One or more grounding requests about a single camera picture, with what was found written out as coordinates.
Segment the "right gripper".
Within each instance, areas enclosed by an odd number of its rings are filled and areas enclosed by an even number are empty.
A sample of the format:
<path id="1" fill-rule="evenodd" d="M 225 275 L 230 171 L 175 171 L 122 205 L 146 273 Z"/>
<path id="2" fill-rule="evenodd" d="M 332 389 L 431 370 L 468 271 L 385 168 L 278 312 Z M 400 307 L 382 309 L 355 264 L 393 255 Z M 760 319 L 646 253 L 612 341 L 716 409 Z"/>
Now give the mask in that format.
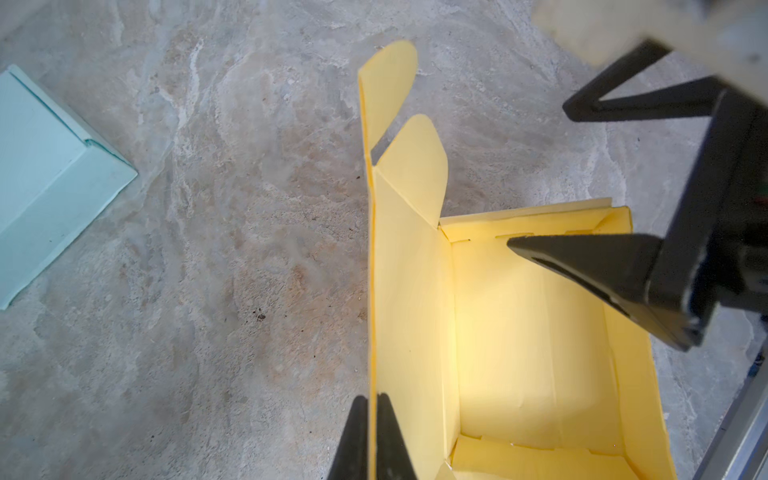
<path id="1" fill-rule="evenodd" d="M 509 239 L 507 247 L 580 285 L 668 346 L 688 351 L 702 344 L 720 306 L 767 312 L 767 110 L 736 91 L 721 93 L 714 76 L 606 97 L 669 53 L 644 40 L 563 104 L 574 122 L 713 111 L 665 238 L 525 236 Z"/>

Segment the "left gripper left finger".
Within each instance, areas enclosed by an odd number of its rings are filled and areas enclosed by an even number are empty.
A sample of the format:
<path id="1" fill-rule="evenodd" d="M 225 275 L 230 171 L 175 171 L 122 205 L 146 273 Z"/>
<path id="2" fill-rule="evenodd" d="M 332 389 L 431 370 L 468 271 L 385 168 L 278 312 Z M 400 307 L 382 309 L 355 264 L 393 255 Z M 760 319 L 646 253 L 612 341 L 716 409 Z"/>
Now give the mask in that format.
<path id="1" fill-rule="evenodd" d="M 368 476 L 368 399 L 354 398 L 328 480 L 366 480 Z"/>

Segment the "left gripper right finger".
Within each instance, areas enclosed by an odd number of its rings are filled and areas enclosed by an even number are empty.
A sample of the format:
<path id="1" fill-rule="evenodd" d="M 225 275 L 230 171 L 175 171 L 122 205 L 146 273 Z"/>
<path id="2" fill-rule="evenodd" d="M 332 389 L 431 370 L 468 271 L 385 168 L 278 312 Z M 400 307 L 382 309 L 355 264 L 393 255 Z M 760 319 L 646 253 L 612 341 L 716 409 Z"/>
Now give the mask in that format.
<path id="1" fill-rule="evenodd" d="M 417 479 L 393 404 L 385 393 L 377 396 L 375 440 L 376 479 Z"/>

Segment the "yellow paper box stack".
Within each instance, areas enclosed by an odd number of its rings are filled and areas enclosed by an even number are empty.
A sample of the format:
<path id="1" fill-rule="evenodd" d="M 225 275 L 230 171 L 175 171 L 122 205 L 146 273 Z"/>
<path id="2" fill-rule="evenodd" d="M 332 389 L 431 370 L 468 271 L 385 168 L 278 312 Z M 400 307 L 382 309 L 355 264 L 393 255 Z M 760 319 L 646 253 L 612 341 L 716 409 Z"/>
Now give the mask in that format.
<path id="1" fill-rule="evenodd" d="M 418 70 L 407 41 L 359 70 L 369 192 L 368 478 L 389 396 L 417 479 L 672 479 L 649 334 L 511 238 L 625 234 L 607 199 L 441 214 L 448 161 L 409 118 L 379 158 Z"/>

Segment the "light blue paper box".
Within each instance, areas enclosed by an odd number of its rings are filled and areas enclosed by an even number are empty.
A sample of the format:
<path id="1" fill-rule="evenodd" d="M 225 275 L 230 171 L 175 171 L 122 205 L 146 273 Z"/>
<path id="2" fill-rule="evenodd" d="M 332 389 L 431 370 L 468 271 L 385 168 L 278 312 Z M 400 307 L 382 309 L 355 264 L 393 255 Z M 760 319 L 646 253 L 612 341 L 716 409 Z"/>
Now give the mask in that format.
<path id="1" fill-rule="evenodd" d="M 136 169 L 21 68 L 1 74 L 1 307 L 129 185 Z"/>

